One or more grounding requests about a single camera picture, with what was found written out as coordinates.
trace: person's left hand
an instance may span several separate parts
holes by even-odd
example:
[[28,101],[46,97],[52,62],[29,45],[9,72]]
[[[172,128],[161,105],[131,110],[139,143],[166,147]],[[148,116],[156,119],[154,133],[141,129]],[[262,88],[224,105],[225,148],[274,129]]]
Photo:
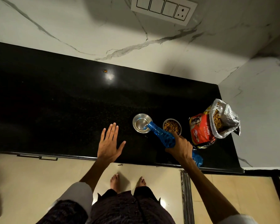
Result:
[[98,161],[102,161],[109,165],[120,156],[126,141],[123,141],[119,148],[116,149],[118,128],[119,127],[116,126],[116,123],[111,124],[109,126],[109,129],[107,130],[106,137],[106,128],[103,129],[101,134],[101,141],[98,145]]

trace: hand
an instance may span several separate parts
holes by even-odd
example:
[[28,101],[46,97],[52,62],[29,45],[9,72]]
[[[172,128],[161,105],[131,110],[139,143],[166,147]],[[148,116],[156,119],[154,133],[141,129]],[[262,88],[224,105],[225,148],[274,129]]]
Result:
[[113,123],[109,126],[107,130],[106,137],[105,131],[106,128],[103,129],[101,134],[101,141],[98,144],[98,161],[102,161],[109,165],[110,163],[114,162],[121,154],[122,149],[126,143],[123,141],[118,149],[116,149],[116,141],[118,135],[118,126],[116,123]]
[[176,132],[172,132],[175,137],[174,148],[166,148],[165,151],[173,155],[173,157],[180,163],[187,160],[192,160],[193,146],[183,136],[178,136]]

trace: metal bowl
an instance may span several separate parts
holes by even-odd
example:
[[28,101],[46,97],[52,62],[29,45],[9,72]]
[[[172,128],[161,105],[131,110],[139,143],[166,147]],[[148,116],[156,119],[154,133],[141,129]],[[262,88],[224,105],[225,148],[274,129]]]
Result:
[[176,121],[176,122],[179,124],[179,127],[180,127],[179,135],[181,135],[181,134],[182,134],[182,126],[181,126],[181,124],[180,124],[176,119],[166,119],[166,120],[164,121],[164,123],[163,123],[163,130],[165,130],[165,129],[164,129],[164,125],[165,125],[166,122],[168,122],[168,120],[174,120],[174,121]]
[[152,119],[148,115],[140,113],[133,118],[133,127],[139,133],[147,133],[150,131],[150,128],[147,127],[147,124],[149,124],[151,121]]

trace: plastic bottle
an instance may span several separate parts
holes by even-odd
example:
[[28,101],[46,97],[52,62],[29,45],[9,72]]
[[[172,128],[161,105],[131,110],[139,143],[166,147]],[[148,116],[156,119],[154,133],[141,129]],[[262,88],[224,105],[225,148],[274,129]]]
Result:
[[[150,128],[151,131],[153,131],[154,134],[158,136],[158,138],[161,140],[161,142],[166,148],[173,148],[175,146],[175,138],[172,135],[172,133],[167,132],[162,128],[158,127],[152,121],[149,124],[147,124],[147,127]],[[203,163],[203,158],[194,152],[192,152],[192,159],[195,161],[198,167],[200,167]]]

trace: silver foil bag lining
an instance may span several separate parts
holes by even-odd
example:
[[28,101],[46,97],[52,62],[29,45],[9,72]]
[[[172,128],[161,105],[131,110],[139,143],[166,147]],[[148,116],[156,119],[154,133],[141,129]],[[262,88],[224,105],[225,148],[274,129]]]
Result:
[[[220,133],[217,132],[213,119],[216,110],[219,111],[219,116],[223,123],[223,126],[228,127],[228,129]],[[220,99],[214,100],[213,104],[210,107],[210,127],[212,129],[213,135],[216,138],[220,139],[225,138],[232,131],[234,131],[237,135],[241,134],[241,126],[238,115],[234,111],[232,111],[230,105],[226,104]]]

